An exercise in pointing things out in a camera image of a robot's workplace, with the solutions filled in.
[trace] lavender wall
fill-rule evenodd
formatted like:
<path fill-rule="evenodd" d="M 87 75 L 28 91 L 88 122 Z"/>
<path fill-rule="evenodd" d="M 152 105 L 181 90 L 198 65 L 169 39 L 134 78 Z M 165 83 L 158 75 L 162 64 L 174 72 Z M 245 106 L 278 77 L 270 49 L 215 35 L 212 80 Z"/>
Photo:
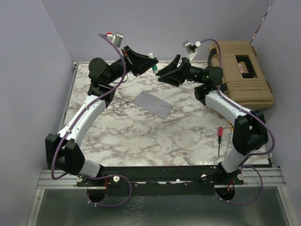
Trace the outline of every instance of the lavender wall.
<path fill-rule="evenodd" d="M 98 33 L 120 32 L 124 45 L 160 60 L 184 54 L 182 42 L 251 40 L 269 0 L 42 0 L 75 61 L 118 55 Z M 205 44 L 196 59 L 208 58 Z"/>
<path fill-rule="evenodd" d="M 299 0 L 276 0 L 252 44 L 274 89 L 275 103 L 265 113 L 276 138 L 273 161 L 282 168 L 301 223 L 300 10 Z"/>
<path fill-rule="evenodd" d="M 73 61 L 40 0 L 0 7 L 0 225 L 24 226 Z"/>

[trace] metal frame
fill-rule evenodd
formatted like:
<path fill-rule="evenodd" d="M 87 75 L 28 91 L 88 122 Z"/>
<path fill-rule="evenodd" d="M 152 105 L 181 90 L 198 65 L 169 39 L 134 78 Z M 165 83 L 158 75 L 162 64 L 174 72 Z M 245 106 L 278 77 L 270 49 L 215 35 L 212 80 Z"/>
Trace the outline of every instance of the metal frame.
<path fill-rule="evenodd" d="M 272 187 L 282 187 L 286 185 L 284 180 L 284 176 L 282 174 L 282 170 L 280 168 L 257 168 L 259 171 L 263 184 L 265 187 L 272 186 Z M 64 173 L 61 170 L 56 170 L 55 175 L 59 176 Z M 242 171 L 242 175 L 244 176 L 244 184 L 243 185 L 235 185 L 235 187 L 260 187 L 260 179 L 258 174 L 253 169 L 244 169 Z M 97 190 L 104 190 L 104 186 L 77 186 L 77 176 L 73 175 L 66 175 L 65 177 L 59 180 L 53 180 L 51 178 L 51 171 L 50 170 L 42 170 L 40 173 L 38 187 L 37 189 L 97 189 Z M 136 182 L 132 181 L 134 184 L 143 184 L 146 183 L 143 181 Z M 190 181 L 180 181 L 175 180 L 173 183 L 189 183 Z M 227 185 L 215 185 L 215 188 L 227 187 Z"/>
<path fill-rule="evenodd" d="M 34 195 L 32 209 L 29 214 L 27 226 L 35 226 L 37 224 L 41 204 L 43 201 L 44 192 L 45 192 L 44 189 L 37 189 L 36 194 Z"/>
<path fill-rule="evenodd" d="M 68 105 L 70 102 L 73 85 L 75 82 L 78 66 L 80 63 L 77 62 L 74 64 L 75 64 L 75 67 L 74 67 L 72 82 L 71 82 L 71 85 L 69 88 L 68 98 L 66 100 L 66 104 L 65 104 L 65 108 L 64 108 L 64 115 L 61 120 L 60 128 L 62 128 L 66 114 L 67 114 L 67 108 L 68 108 Z M 297 223 L 298 220 L 295 215 L 293 205 L 289 199 L 287 188 L 286 188 L 286 182 L 285 182 L 285 179 L 284 179 L 281 169 L 280 168 L 272 168 L 272 167 L 264 168 L 265 166 L 267 166 L 267 165 L 263 165 L 262 168 L 257 168 L 257 170 L 259 171 L 259 173 L 262 176 L 264 186 L 278 187 L 280 199 L 283 204 L 284 211 L 285 211 L 286 217 L 288 219 L 289 225 L 291 225 L 291 226 L 298 225 L 298 223 Z M 59 175 L 61 173 L 63 173 L 63 171 L 60 171 L 60 170 L 55 171 L 55 174 Z M 236 187 L 261 186 L 258 175 L 253 169 L 245 168 L 242 171 L 242 174 L 244 176 L 244 184 L 236 185 Z M 177 183 L 186 184 L 187 182 L 189 182 L 189 181 L 178 181 L 178 180 L 174 181 L 175 184 L 177 184 Z M 218 186 L 214 186 L 214 187 L 221 188 L 221 187 L 225 187 L 225 186 L 218 185 Z M 39 181 L 38 181 L 38 185 L 37 185 L 37 191 L 36 191 L 36 194 L 34 197 L 34 202 L 32 204 L 32 209 L 30 212 L 27 226 L 36 226 L 45 190 L 47 190 L 47 189 L 88 189 L 88 188 L 89 189 L 98 189 L 98 190 L 105 189 L 104 186 L 78 187 L 77 186 L 77 177 L 73 176 L 73 175 L 66 175 L 62 179 L 52 180 L 50 170 L 42 170 L 40 173 L 40 177 L 39 177 Z"/>

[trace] marble surface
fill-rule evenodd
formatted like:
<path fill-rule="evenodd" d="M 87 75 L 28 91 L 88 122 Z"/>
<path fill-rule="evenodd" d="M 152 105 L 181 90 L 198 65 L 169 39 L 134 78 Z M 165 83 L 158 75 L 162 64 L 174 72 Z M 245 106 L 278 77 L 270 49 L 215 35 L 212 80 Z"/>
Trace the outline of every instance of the marble surface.
<path fill-rule="evenodd" d="M 159 63 L 158 69 L 167 64 Z M 85 100 L 90 85 L 88 74 L 88 65 L 79 65 L 65 124 Z M 199 84 L 184 83 L 177 88 L 157 79 L 151 70 L 139 77 L 128 74 L 127 82 L 117 89 L 114 100 L 82 142 L 80 148 L 87 159 L 103 166 L 171 166 L 211 165 L 225 158 L 230 126 L 216 111 L 195 99 L 193 88 Z M 165 120 L 133 103 L 142 90 L 174 105 Z M 220 156 L 219 126 L 224 127 Z M 267 164 L 268 159 L 253 156 L 248 163 Z"/>

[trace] envelope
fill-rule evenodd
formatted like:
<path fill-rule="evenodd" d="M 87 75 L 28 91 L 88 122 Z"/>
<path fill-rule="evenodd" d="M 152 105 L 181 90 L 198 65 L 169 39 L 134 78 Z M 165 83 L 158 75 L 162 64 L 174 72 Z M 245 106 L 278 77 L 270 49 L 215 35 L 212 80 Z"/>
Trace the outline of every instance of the envelope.
<path fill-rule="evenodd" d="M 161 119 L 166 119 L 168 114 L 170 113 L 173 105 L 169 104 L 168 102 L 161 100 L 154 95 L 142 91 L 134 101 L 134 104 L 142 107 L 146 111 L 149 111 L 156 116 L 160 117 Z"/>

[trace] purple cable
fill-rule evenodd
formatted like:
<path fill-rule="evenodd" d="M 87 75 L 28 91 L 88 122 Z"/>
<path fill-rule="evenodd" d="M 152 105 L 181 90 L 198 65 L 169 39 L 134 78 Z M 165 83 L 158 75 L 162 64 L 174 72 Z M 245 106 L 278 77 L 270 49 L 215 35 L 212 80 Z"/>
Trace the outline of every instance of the purple cable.
<path fill-rule="evenodd" d="M 205 41 L 214 41 L 217 45 L 217 48 L 218 48 L 218 53 L 220 55 L 220 68 L 222 68 L 222 52 L 221 52 L 221 48 L 220 48 L 220 45 L 218 44 L 217 40 L 215 39 L 204 39 L 202 41 L 200 41 L 200 43 L 203 43 Z"/>
<path fill-rule="evenodd" d="M 257 196 L 254 200 L 252 200 L 252 201 L 250 201 L 250 202 L 239 203 L 239 202 L 230 202 L 230 201 L 224 200 L 224 199 L 222 199 L 222 198 L 218 195 L 217 192 L 215 192 L 215 194 L 220 198 L 220 200 L 221 200 L 222 202 L 225 202 L 225 203 L 231 204 L 231 205 L 236 205 L 236 206 L 246 206 L 246 205 L 250 205 L 250 204 L 255 203 L 256 201 L 258 201 L 258 200 L 261 198 L 261 196 L 262 196 L 262 194 L 263 194 L 263 181 L 262 181 L 262 177 L 261 177 L 260 173 L 258 172 L 258 170 L 257 170 L 255 167 L 253 167 L 253 166 L 251 166 L 251 165 L 243 165 L 243 166 L 241 167 L 241 170 L 243 170 L 243 168 L 245 168 L 245 167 L 250 167 L 250 168 L 252 168 L 252 169 L 255 170 L 256 173 L 258 174 L 259 179 L 260 179 L 260 183 L 261 183 L 260 193 L 258 194 L 258 196 Z"/>
<path fill-rule="evenodd" d="M 204 40 L 202 40 L 202 41 L 200 41 L 200 43 L 203 43 L 203 42 L 205 42 L 205 41 L 214 41 L 215 43 L 216 43 L 216 45 L 217 45 L 217 48 L 218 48 L 218 53 L 219 53 L 219 55 L 220 55 L 220 68 L 222 68 L 222 52 L 221 52 L 221 48 L 220 48 L 220 45 L 218 44 L 218 42 L 216 41 L 216 40 L 214 40 L 214 39 L 204 39 Z M 240 110 L 240 107 L 239 106 L 237 106 L 235 103 L 233 103 L 232 102 L 232 100 L 231 99 L 229 99 L 228 97 L 226 97 L 222 92 L 221 92 L 221 87 L 220 86 L 218 86 L 218 89 L 217 89 L 217 92 L 218 92 L 218 94 L 220 95 L 220 97 L 221 98 L 223 98 L 227 103 L 229 103 L 230 105 L 232 105 L 233 107 L 235 107 L 235 108 L 237 108 L 237 109 L 239 109 Z M 248 157 L 250 157 L 250 156 L 253 156 L 253 155 L 264 155 L 264 154 L 269 154 L 269 153 L 271 153 L 273 150 L 274 150 L 274 148 L 275 148 L 275 137 L 274 137 L 274 134 L 272 133 L 272 131 L 267 127 L 267 125 L 263 122 L 263 121 L 261 121 L 258 117 L 256 117 L 256 115 L 254 115 L 254 114 L 252 114 L 252 113 L 250 113 L 250 112 L 248 112 L 248 111 L 246 111 L 246 110 L 244 110 L 244 109 L 241 109 L 241 111 L 243 112 L 243 113 L 246 113 L 246 114 L 248 114 L 248 115 L 250 115 L 250 116 L 252 116 L 254 119 L 256 119 L 268 132 L 269 132 L 269 134 L 271 135 L 271 138 L 272 138 L 272 147 L 268 150 L 268 151 L 266 151 L 266 152 L 263 152 L 263 153 L 253 153 L 253 154 L 250 154 Z"/>
<path fill-rule="evenodd" d="M 130 186 L 130 192 L 129 192 L 127 198 L 123 202 L 121 202 L 119 204 L 107 205 L 107 204 L 101 204 L 101 203 L 98 203 L 98 202 L 92 202 L 90 200 L 89 193 L 87 193 L 87 198 L 89 199 L 88 204 L 92 203 L 92 204 L 94 204 L 96 206 L 103 206 L 103 207 L 118 207 L 118 206 L 121 206 L 121 205 L 123 205 L 123 204 L 125 204 L 126 202 L 129 201 L 129 199 L 131 198 L 131 195 L 132 195 L 132 186 L 131 186 L 131 182 L 129 181 L 129 179 L 126 178 L 125 176 L 122 176 L 122 175 L 109 175 L 109 176 L 104 176 L 104 177 L 99 177 L 99 178 L 91 178 L 91 177 L 87 177 L 86 176 L 86 178 L 89 178 L 91 180 L 103 180 L 103 179 L 112 178 L 112 177 L 120 177 L 120 178 L 123 178 L 123 179 L 125 179 L 127 181 L 128 185 Z"/>
<path fill-rule="evenodd" d="M 208 41 L 208 40 L 211 40 L 211 41 L 214 41 L 217 45 L 217 48 L 218 48 L 218 52 L 219 52 L 219 55 L 220 55 L 220 68 L 222 68 L 222 52 L 221 52 L 221 48 L 220 48 L 220 45 L 218 44 L 218 42 L 214 39 L 204 39 L 201 41 L 201 43 L 205 42 L 205 41 Z M 258 172 L 257 169 L 255 169 L 253 166 L 251 165 L 243 165 L 250 156 L 253 156 L 253 155 L 264 155 L 264 154 L 269 154 L 271 153 L 274 148 L 275 148 L 275 137 L 272 133 L 272 131 L 267 127 L 267 125 L 261 121 L 256 115 L 244 110 L 244 109 L 241 109 L 239 106 L 237 106 L 237 104 L 233 103 L 231 99 L 229 99 L 228 97 L 226 97 L 222 92 L 221 92 L 221 86 L 218 86 L 217 88 L 217 93 L 220 95 L 221 98 L 223 98 L 227 103 L 229 103 L 230 105 L 232 105 L 233 107 L 237 108 L 238 110 L 242 111 L 243 113 L 246 113 L 248 115 L 250 115 L 251 117 L 253 117 L 254 119 L 256 119 L 268 132 L 269 134 L 271 135 L 271 138 L 272 138 L 272 147 L 264 152 L 264 153 L 253 153 L 253 154 L 250 154 L 246 157 L 246 159 L 240 164 L 242 167 L 241 169 L 245 168 L 245 167 L 250 167 L 252 168 L 253 170 L 256 171 L 256 173 L 258 174 L 259 178 L 260 178 L 260 182 L 261 182 L 261 191 L 259 193 L 259 195 L 253 200 L 253 201 L 250 201 L 250 202 L 245 202 L 245 203 L 236 203 L 236 202 L 229 202 L 229 201 L 226 201 L 224 199 L 222 199 L 217 193 L 216 195 L 220 198 L 221 201 L 223 202 L 226 202 L 226 203 L 229 203 L 229 204 L 232 204 L 232 205 L 237 205 L 237 206 L 243 206 L 243 205 L 249 205 L 249 204 L 252 204 L 254 202 L 256 202 L 258 199 L 260 199 L 261 195 L 262 195 L 262 192 L 263 192 L 263 181 L 262 181 L 262 177 L 260 175 L 260 173 Z"/>
<path fill-rule="evenodd" d="M 122 65 L 123 65 L 123 75 L 121 77 L 121 80 L 120 82 L 114 87 L 112 88 L 111 90 L 109 90 L 108 92 L 102 94 L 100 97 L 98 97 L 97 99 L 95 99 L 94 101 L 92 101 L 90 104 L 87 105 L 87 108 L 89 108 L 91 105 L 93 105 L 96 101 L 104 98 L 105 96 L 109 95 L 110 93 L 114 92 L 118 86 L 121 85 L 121 83 L 123 82 L 126 74 L 127 74 L 127 66 L 126 66 L 126 62 L 124 61 L 124 58 L 121 54 L 121 52 L 119 51 L 119 49 L 109 40 L 107 39 L 106 35 L 103 35 L 103 34 L 99 34 L 100 37 L 102 37 L 104 40 L 106 40 L 111 46 L 113 46 L 113 48 L 116 50 L 116 52 L 118 53 L 118 55 L 120 56 L 121 58 L 121 61 L 122 61 Z M 78 120 L 82 117 L 82 115 L 85 113 L 86 111 L 86 108 L 83 109 L 79 114 L 78 116 L 76 117 L 76 119 L 74 120 L 74 122 L 72 123 L 72 125 L 69 127 L 69 131 L 71 131 L 73 129 L 73 127 L 75 126 L 75 124 L 78 122 Z M 68 134 L 70 133 L 69 131 L 67 131 L 65 133 L 65 135 L 62 137 L 60 143 L 58 144 L 56 150 L 55 150 L 55 154 L 53 156 L 53 160 L 52 160 L 52 164 L 51 164 L 51 177 L 53 180 L 58 180 L 60 178 L 62 178 L 63 176 L 67 175 L 67 173 L 64 173 L 58 177 L 55 177 L 55 174 L 54 174 L 54 171 L 55 171 L 55 162 L 56 162 L 56 159 L 57 159 L 57 155 L 59 153 L 59 150 L 61 149 L 62 145 L 63 145 L 63 142 L 64 140 L 66 139 L 66 137 L 68 136 Z"/>

